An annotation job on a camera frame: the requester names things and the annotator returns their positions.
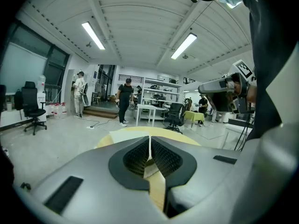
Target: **white floor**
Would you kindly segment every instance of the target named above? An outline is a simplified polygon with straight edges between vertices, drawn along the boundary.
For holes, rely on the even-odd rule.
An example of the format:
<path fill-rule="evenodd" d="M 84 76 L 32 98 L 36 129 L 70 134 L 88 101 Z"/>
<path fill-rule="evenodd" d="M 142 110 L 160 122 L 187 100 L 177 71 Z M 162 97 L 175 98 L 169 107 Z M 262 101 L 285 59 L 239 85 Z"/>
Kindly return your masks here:
<path fill-rule="evenodd" d="M 135 126 L 131 111 L 126 112 L 125 118 L 130 122 L 128 126 Z M 38 127 L 35 136 L 30 129 L 26 133 L 23 131 L 28 124 L 1 132 L 1 144 L 8 149 L 14 164 L 15 184 L 28 182 L 34 187 L 44 177 L 78 154 L 93 149 L 103 137 L 109 134 L 109 131 L 123 128 L 118 120 L 109 121 L 94 130 L 86 128 L 96 124 L 97 121 L 101 124 L 108 120 L 95 116 L 84 116 L 84 119 L 76 119 L 72 116 L 65 119 L 50 118 L 46 122 L 48 130 Z M 151 126 L 151 123 L 141 120 L 138 125 Z M 165 126 L 162 121 L 155 121 L 155 127 Z M 206 121 L 203 127 L 194 124 L 191 128 L 191 123 L 187 121 L 180 130 L 202 146 L 217 148 L 223 140 L 225 127 L 223 124 Z M 228 141 L 224 148 L 233 149 L 237 137 L 229 137 Z"/>

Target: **chair base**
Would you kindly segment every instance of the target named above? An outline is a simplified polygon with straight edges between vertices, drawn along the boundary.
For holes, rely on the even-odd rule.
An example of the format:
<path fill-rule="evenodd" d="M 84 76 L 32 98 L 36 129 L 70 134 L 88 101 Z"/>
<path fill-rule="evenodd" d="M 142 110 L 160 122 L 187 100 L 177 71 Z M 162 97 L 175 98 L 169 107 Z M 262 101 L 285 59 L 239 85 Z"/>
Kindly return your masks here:
<path fill-rule="evenodd" d="M 168 127 L 164 128 L 164 129 L 168 129 L 168 130 L 176 131 L 176 132 L 178 132 L 178 133 L 183 134 L 183 133 L 179 130 L 179 128 L 177 128 L 175 125 L 168 126 Z"/>
<path fill-rule="evenodd" d="M 33 127 L 33 135 L 35 135 L 37 126 L 45 127 L 45 130 L 47 130 L 47 126 L 45 125 L 45 122 L 39 122 L 38 120 L 39 120 L 39 118 L 33 118 L 32 123 L 24 129 L 24 132 L 27 132 L 28 128 Z"/>

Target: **black pants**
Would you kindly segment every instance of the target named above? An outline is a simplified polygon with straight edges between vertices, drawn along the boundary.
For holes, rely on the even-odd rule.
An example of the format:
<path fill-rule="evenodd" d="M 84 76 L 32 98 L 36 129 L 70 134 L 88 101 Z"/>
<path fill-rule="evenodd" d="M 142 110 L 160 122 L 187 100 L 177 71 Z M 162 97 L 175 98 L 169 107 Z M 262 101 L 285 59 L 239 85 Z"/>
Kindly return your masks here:
<path fill-rule="evenodd" d="M 129 105 L 130 105 L 129 101 L 120 100 L 120 112 L 119 112 L 120 123 L 123 123 L 123 121 L 125 120 L 125 113 L 129 107 Z"/>
<path fill-rule="evenodd" d="M 200 107 L 198 109 L 198 113 L 203 113 L 204 114 L 205 112 L 206 112 L 206 108 Z M 204 122 L 202 122 L 201 120 L 198 120 L 198 123 L 201 124 L 201 125 L 204 124 Z"/>

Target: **table covered with yellow cloth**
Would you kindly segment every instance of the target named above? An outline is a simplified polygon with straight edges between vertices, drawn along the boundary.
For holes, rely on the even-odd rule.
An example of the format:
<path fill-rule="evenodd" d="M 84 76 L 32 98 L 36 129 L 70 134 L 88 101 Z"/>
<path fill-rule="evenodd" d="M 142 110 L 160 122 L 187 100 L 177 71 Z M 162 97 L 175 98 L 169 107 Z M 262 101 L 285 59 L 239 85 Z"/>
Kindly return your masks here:
<path fill-rule="evenodd" d="M 201 120 L 202 122 L 205 121 L 205 116 L 203 113 L 196 113 L 192 111 L 186 111 L 184 115 L 184 119 L 190 119 L 192 124 L 191 127 L 193 126 L 193 123 L 197 120 Z"/>
<path fill-rule="evenodd" d="M 193 139 L 190 139 L 187 136 L 184 136 L 180 133 L 167 130 L 167 129 L 162 129 L 162 128 L 157 128 L 157 127 L 145 127 L 145 126 L 137 126 L 137 127 L 128 127 L 128 128 L 123 128 L 118 131 L 146 131 L 150 134 L 150 136 L 158 136 L 158 137 L 165 137 L 168 139 L 172 140 L 177 140 L 183 143 L 187 144 L 193 144 L 193 145 L 200 145 Z M 97 148 L 101 148 L 104 146 L 108 146 L 114 144 L 113 139 L 110 134 L 106 135 L 104 138 L 102 138 L 99 143 Z M 160 208 L 160 210 L 163 210 L 163 205 L 164 205 L 164 197 L 165 197 L 165 179 L 162 176 L 161 172 L 157 172 L 154 175 L 146 178 L 146 180 L 149 181 L 149 196 L 153 200 L 153 202 Z"/>

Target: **black office chair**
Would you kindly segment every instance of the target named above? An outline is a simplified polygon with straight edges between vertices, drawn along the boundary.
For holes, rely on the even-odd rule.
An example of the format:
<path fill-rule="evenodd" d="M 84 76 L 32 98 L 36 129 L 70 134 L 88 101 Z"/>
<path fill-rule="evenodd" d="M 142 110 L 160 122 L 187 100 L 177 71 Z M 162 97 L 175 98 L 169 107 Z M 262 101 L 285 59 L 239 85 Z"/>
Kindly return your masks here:
<path fill-rule="evenodd" d="M 22 95 L 23 95 L 23 109 L 25 117 L 32 118 L 32 123 L 28 125 L 24 131 L 26 132 L 28 128 L 34 127 L 33 129 L 33 135 L 36 134 L 36 127 L 42 126 L 45 127 L 45 130 L 47 130 L 47 126 L 44 124 L 44 122 L 39 122 L 38 117 L 45 114 L 46 111 L 43 109 L 43 104 L 45 102 L 41 102 L 42 108 L 38 108 L 37 103 L 37 88 L 34 82 L 26 81 L 25 86 L 22 87 Z"/>
<path fill-rule="evenodd" d="M 183 134 L 177 126 L 182 126 L 184 124 L 185 111 L 186 109 L 183 104 L 172 103 L 169 108 L 168 117 L 164 120 L 166 122 L 169 121 L 170 124 L 164 129 L 169 129 Z"/>

